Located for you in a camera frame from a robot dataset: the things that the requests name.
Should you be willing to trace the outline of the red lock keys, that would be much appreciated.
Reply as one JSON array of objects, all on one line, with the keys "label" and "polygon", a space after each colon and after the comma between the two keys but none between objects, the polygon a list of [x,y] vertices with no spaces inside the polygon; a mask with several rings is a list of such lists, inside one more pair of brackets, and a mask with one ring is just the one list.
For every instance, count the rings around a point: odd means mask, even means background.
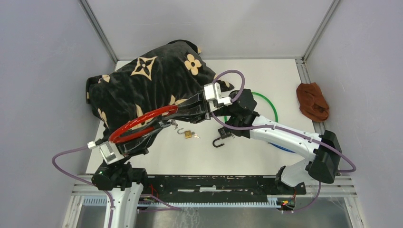
[{"label": "red lock keys", "polygon": [[174,119],[172,119],[172,120],[170,121],[170,123],[171,123],[171,125],[174,127],[175,130],[178,129],[178,124],[177,124],[177,122],[176,122]]}]

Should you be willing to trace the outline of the small brass padlock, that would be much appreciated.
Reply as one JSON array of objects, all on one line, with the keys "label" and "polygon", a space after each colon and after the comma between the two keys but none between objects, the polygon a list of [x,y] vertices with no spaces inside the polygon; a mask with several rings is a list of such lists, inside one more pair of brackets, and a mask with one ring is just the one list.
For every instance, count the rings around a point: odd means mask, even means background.
[{"label": "small brass padlock", "polygon": [[178,129],[177,133],[179,135],[182,135],[185,139],[192,138],[194,135],[194,132],[192,132],[191,130],[184,130],[183,128]]}]

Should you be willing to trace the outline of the red cable lock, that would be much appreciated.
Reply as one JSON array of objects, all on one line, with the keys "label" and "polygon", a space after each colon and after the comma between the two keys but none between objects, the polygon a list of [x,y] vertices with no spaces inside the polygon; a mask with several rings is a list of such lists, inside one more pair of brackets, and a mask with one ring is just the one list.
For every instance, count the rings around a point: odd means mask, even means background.
[{"label": "red cable lock", "polygon": [[178,111],[178,106],[177,105],[168,105],[164,106],[161,108],[158,108],[156,110],[150,111],[148,113],[145,113],[118,128],[115,130],[109,137],[109,142],[117,144],[117,143],[124,143],[126,141],[134,140],[139,137],[144,136],[145,134],[148,134],[154,130],[153,127],[147,127],[143,130],[140,130],[138,132],[135,132],[131,135],[126,135],[123,136],[124,133],[126,133],[128,130],[132,129],[133,127],[145,123],[147,120],[157,117],[159,115],[162,115],[164,113],[167,113],[168,115],[174,114]]}]

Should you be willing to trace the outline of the black Kajing padlock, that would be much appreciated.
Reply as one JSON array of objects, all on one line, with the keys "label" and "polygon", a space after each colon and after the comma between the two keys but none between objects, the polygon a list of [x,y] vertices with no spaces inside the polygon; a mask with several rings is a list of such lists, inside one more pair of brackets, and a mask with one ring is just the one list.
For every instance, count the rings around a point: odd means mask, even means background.
[{"label": "black Kajing padlock", "polygon": [[222,127],[220,129],[218,129],[218,134],[219,134],[219,137],[212,141],[212,145],[214,148],[220,148],[220,147],[224,146],[225,144],[222,142],[222,140],[230,138],[230,137],[234,138],[234,135],[232,134],[232,132],[226,127]]}]

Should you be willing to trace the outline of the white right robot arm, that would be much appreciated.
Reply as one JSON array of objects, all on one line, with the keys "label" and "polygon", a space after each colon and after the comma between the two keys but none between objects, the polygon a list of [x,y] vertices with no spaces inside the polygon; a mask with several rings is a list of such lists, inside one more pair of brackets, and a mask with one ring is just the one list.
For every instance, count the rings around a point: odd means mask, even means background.
[{"label": "white right robot arm", "polygon": [[231,134],[273,143],[302,156],[302,161],[279,169],[274,186],[281,194],[308,180],[334,183],[340,172],[342,152],[333,132],[309,133],[287,127],[260,115],[254,110],[256,106],[249,89],[233,91],[227,97],[204,89],[177,105],[177,111],[168,111],[165,118],[198,124],[210,118],[218,120],[220,116],[228,116],[227,121],[218,123]]}]

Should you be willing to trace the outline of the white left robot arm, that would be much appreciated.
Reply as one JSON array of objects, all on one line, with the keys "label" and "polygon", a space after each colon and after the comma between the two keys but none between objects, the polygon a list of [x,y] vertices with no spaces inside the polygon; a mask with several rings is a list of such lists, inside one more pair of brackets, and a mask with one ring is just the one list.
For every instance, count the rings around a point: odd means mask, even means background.
[{"label": "white left robot arm", "polygon": [[[103,137],[103,122],[100,121],[96,132],[96,140]],[[103,161],[99,149],[92,149],[86,173],[93,174],[95,168]],[[107,212],[105,217],[105,228],[133,228],[138,214],[137,206],[141,193],[149,189],[149,180],[138,175],[132,179],[131,187],[121,190],[120,187],[109,190],[111,197],[107,195]],[[112,215],[108,212],[112,206]]]}]

